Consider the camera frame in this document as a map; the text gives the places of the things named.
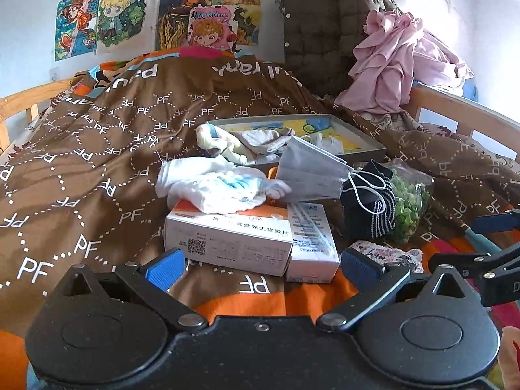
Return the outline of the person right hand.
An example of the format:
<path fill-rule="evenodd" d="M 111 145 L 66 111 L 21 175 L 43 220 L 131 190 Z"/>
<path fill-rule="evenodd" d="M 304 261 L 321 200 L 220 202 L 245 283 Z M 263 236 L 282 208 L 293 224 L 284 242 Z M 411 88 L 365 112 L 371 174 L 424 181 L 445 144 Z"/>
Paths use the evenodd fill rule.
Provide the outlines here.
<path fill-rule="evenodd" d="M 507 326 L 502 329 L 498 363 L 506 390 L 520 388 L 520 330 Z"/>

